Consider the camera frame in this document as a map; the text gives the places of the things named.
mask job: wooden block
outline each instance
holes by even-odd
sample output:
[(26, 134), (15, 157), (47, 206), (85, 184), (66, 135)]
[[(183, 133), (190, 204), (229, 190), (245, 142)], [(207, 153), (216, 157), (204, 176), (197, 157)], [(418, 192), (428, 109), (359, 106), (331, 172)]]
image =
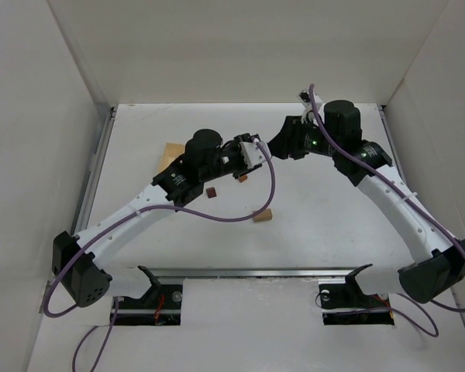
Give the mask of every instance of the wooden block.
[(164, 153), (160, 158), (160, 164), (158, 166), (157, 173), (159, 174), (165, 168), (167, 168), (171, 163), (176, 160), (181, 154), (184, 153), (185, 145), (180, 143), (166, 143)]
[(217, 191), (215, 188), (207, 188), (207, 196), (209, 199), (215, 198), (217, 196)]
[(259, 215), (256, 215), (255, 217), (253, 217), (254, 222), (270, 221), (271, 219), (272, 219), (272, 211), (270, 210), (270, 208), (267, 208)]

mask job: small brown cube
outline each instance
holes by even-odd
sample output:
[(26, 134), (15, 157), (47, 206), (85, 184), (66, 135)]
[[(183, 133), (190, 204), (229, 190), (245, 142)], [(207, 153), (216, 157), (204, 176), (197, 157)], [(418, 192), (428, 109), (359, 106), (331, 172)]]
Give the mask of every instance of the small brown cube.
[(217, 196), (217, 191), (215, 188), (207, 188), (207, 196), (209, 199), (215, 198)]
[(256, 215), (255, 217), (253, 217), (254, 222), (270, 221), (271, 219), (272, 219), (272, 211), (270, 210), (270, 208), (267, 208), (259, 215)]

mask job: purple cable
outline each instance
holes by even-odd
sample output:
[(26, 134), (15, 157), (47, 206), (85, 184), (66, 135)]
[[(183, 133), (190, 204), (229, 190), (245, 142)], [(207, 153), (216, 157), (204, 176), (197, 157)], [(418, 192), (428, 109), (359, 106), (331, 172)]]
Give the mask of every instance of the purple cable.
[(184, 213), (189, 213), (191, 215), (197, 215), (198, 217), (202, 217), (204, 219), (210, 219), (216, 222), (242, 222), (242, 221), (251, 219), (255, 217), (256, 215), (259, 215), (261, 212), (267, 209), (269, 204), (272, 202), (272, 199), (274, 198), (274, 193), (276, 189), (276, 177), (274, 173), (274, 165), (272, 164), (272, 160), (269, 158), (267, 151), (258, 142), (257, 142), (257, 147), (262, 152), (263, 156), (265, 157), (265, 160), (267, 161), (267, 165), (269, 166), (269, 171), (270, 171), (270, 194), (269, 194), (269, 198), (267, 199), (265, 204), (262, 206), (262, 208), (258, 209), (257, 211), (255, 211), (254, 213), (250, 215), (246, 215), (244, 217), (236, 217), (232, 219), (227, 219), (223, 217), (215, 217), (213, 215), (207, 215), (206, 213), (193, 211), (187, 208), (176, 207), (174, 205), (150, 205), (148, 207), (141, 208), (139, 211), (131, 213), (130, 215), (127, 215), (123, 219), (120, 219), (118, 222), (115, 222), (114, 224), (110, 225), (107, 229), (103, 230), (97, 236), (95, 236), (93, 239), (87, 242), (75, 255), (73, 255), (71, 260), (67, 262), (67, 264), (60, 271), (60, 273), (53, 279), (52, 284), (50, 285), (50, 288), (45, 295), (45, 300), (43, 302), (43, 313), (49, 318), (60, 318), (61, 316), (66, 315), (67, 313), (71, 312), (77, 307), (76, 305), (72, 305), (70, 308), (67, 308), (63, 310), (62, 312), (57, 312), (57, 313), (51, 312), (48, 309), (48, 305), (50, 304), (50, 300), (52, 298), (53, 293), (55, 292), (55, 289), (57, 288), (59, 283), (62, 281), (62, 279), (64, 279), (64, 276), (66, 275), (66, 273), (74, 266), (74, 263), (79, 259), (79, 257), (81, 257), (83, 253), (90, 246), (98, 242), (103, 236), (110, 233), (113, 229), (116, 229), (122, 224), (128, 222), (130, 219), (133, 219), (134, 217), (138, 216), (138, 213), (149, 212), (154, 209), (170, 209), (170, 210), (177, 211), (177, 212), (184, 212)]
[(375, 311), (378, 311), (378, 310), (387, 310), (389, 312), (395, 312), (396, 314), (399, 314), (401, 315), (403, 318), (405, 318), (406, 320), (408, 320), (413, 326), (417, 327), (418, 329), (420, 329), (422, 332), (424, 332), (426, 335), (428, 336), (431, 336), (431, 337), (437, 337), (439, 336), (439, 329), (437, 328), (437, 324), (436, 322), (434, 322), (434, 319), (432, 318), (432, 316), (415, 300), (411, 299), (410, 297), (408, 296), (405, 296), (404, 294), (401, 294), (401, 293), (397, 293), (398, 296), (401, 296), (403, 298), (406, 298), (407, 300), (409, 300), (413, 305), (417, 306), (424, 314), (425, 316), (427, 317), (427, 319), (431, 322), (432, 324), (432, 327), (434, 328), (434, 333), (428, 331), (427, 329), (425, 329), (424, 327), (422, 327), (421, 325), (419, 325), (415, 320), (413, 320), (412, 318), (410, 318), (408, 315), (406, 315), (404, 312), (400, 311), (400, 310), (397, 310), (396, 308), (392, 308), (390, 306), (381, 306), (379, 308), (365, 308), (364, 310), (354, 310), (354, 311), (351, 311), (351, 312), (344, 312), (343, 314), (347, 314), (347, 315), (358, 315), (358, 314), (368, 314), (370, 312), (375, 312)]
[[(103, 339), (102, 347), (100, 347), (100, 351), (98, 351), (98, 355), (96, 356), (95, 362), (93, 363), (93, 367), (90, 369), (90, 372), (93, 372), (98, 365), (98, 362), (100, 361), (100, 358), (102, 357), (103, 350), (105, 349), (105, 345), (107, 345), (107, 341), (109, 341), (109, 336), (110, 332), (112, 331), (112, 328), (114, 328), (115, 324), (115, 318), (117, 318), (117, 312), (119, 311), (119, 299), (117, 297), (114, 297), (114, 315), (112, 316), (112, 320), (110, 321), (110, 324), (108, 325), (107, 329), (107, 334), (105, 335), (105, 338)], [(93, 328), (91, 328), (89, 331), (86, 332), (86, 334), (83, 336), (79, 344), (76, 346), (76, 351), (74, 351), (74, 355), (72, 356), (72, 372), (76, 372), (76, 359), (78, 358), (78, 353), (79, 349), (83, 345), (83, 342), (86, 341), (88, 336), (90, 336), (93, 331), (95, 331), (99, 325), (95, 325)]]
[[(391, 181), (389, 181), (384, 175), (379, 173), (377, 170), (373, 169), (371, 166), (365, 164), (363, 161), (353, 157), (350, 153), (347, 153), (341, 146), (339, 146), (332, 138), (331, 136), (327, 133), (326, 128), (324, 127), (324, 123), (322, 122), (322, 119), (319, 115), (319, 111), (317, 109), (317, 103), (315, 102), (315, 94), (314, 94), (314, 84), (310, 84), (310, 88), (308, 89), (308, 93), (310, 94), (310, 102), (312, 104), (312, 110), (314, 112), (314, 117), (315, 120), (317, 121), (317, 124), (319, 125), (320, 131), (322, 132), (322, 135), (325, 137), (327, 142), (330, 143), (334, 149), (338, 153), (341, 153), (346, 159), (349, 159), (353, 161), (355, 164), (361, 166), (363, 169), (371, 172), (374, 174), (376, 177), (378, 177), (381, 181), (383, 181), (391, 190), (393, 190), (400, 198), (406, 201), (412, 209), (414, 209), (418, 214), (420, 214), (421, 217), (429, 221), (431, 224), (434, 225), (454, 246), (455, 248), (458, 249), (458, 252), (460, 253), (461, 257), (465, 261), (465, 251), (462, 249), (461, 245), (456, 241), (456, 239), (444, 228), (439, 224), (435, 219), (430, 217), (427, 213), (422, 211), (420, 207), (418, 207), (412, 200), (407, 198), (407, 195), (405, 195), (395, 184), (393, 184)], [(431, 302), (440, 308), (444, 308), (446, 310), (450, 310), (451, 312), (465, 312), (465, 308), (453, 308), (448, 305), (444, 305), (440, 302), (437, 302), (436, 300), (431, 300)]]

